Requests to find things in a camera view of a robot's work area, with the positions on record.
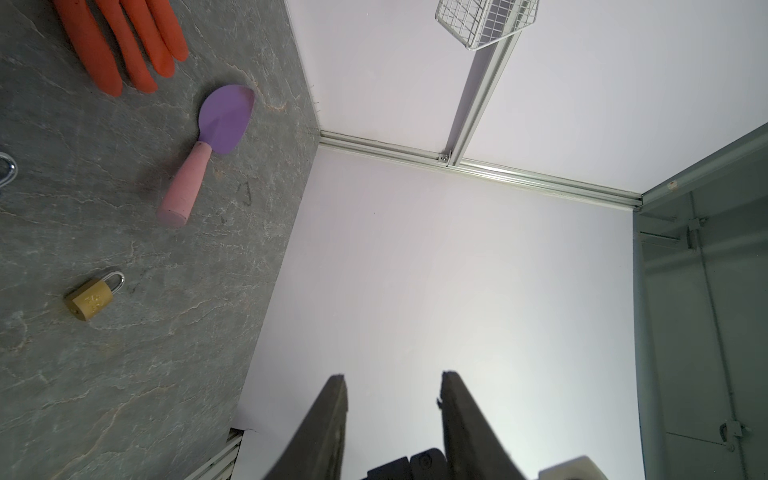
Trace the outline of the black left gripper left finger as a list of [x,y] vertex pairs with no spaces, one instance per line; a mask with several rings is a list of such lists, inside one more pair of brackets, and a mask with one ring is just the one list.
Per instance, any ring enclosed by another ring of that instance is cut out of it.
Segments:
[[344,376],[332,375],[265,479],[340,479],[347,412]]

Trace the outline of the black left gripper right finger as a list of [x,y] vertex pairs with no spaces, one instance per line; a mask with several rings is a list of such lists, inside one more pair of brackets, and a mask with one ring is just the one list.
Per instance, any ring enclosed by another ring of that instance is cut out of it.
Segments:
[[524,479],[457,372],[442,373],[438,404],[449,479]]

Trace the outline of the brass padlock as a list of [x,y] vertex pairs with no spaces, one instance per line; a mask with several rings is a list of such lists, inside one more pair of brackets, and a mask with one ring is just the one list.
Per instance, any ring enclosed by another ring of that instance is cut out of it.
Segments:
[[125,284],[126,277],[119,270],[93,278],[64,297],[67,309],[79,320],[88,321],[109,305],[114,295]]

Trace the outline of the grey metal cabinet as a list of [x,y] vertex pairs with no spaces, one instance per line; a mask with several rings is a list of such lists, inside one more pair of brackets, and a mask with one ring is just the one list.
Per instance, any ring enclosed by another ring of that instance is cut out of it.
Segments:
[[633,267],[645,476],[765,478],[765,127],[642,195]]

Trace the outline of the red rubber glove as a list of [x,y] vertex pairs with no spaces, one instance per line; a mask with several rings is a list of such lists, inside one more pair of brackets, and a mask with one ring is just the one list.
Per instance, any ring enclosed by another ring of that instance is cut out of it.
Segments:
[[[90,78],[102,92],[120,96],[123,80],[117,61],[89,3],[60,0],[53,5]],[[158,89],[149,67],[170,78],[175,73],[175,62],[188,58],[185,36],[168,0],[97,1],[95,5],[115,37],[128,77],[137,90],[153,93]]]

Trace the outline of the aluminium frame rails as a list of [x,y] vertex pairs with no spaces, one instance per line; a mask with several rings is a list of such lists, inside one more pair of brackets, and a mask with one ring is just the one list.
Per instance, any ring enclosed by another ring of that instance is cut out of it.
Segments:
[[322,130],[320,144],[350,154],[378,160],[442,170],[463,177],[489,180],[516,188],[621,210],[642,206],[639,193],[513,168],[466,156],[480,120],[520,39],[514,34],[475,55],[455,120],[458,133],[449,136],[442,152]]

